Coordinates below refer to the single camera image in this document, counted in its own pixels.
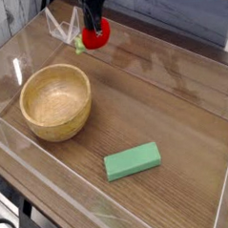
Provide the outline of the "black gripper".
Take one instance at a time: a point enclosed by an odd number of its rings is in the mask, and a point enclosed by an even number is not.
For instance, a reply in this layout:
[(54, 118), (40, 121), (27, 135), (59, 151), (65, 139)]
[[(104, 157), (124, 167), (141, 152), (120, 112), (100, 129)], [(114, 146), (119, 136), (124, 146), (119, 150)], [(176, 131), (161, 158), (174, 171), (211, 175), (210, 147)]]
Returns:
[(83, 8), (85, 27), (89, 31), (95, 30), (95, 35), (100, 36), (102, 34), (102, 7), (105, 0), (79, 0), (79, 2)]

